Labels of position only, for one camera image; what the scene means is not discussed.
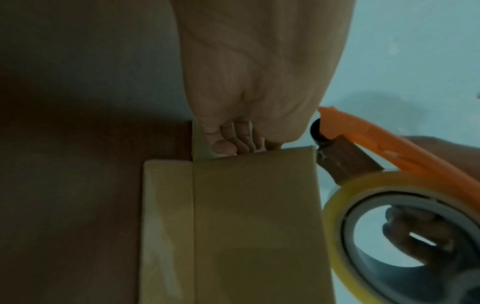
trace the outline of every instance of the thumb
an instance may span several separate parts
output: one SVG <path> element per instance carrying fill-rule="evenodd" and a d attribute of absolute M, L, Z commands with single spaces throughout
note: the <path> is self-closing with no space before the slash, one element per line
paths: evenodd
<path fill-rule="evenodd" d="M 480 180 L 480 148 L 429 136 L 407 136 L 408 140 Z"/>

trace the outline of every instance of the brown table surface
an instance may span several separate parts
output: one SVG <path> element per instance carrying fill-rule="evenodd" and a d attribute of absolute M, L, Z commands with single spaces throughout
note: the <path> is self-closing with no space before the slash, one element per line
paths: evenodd
<path fill-rule="evenodd" d="M 166 0 L 1 2 L 1 302 L 135 303 L 142 163 L 189 119 Z"/>

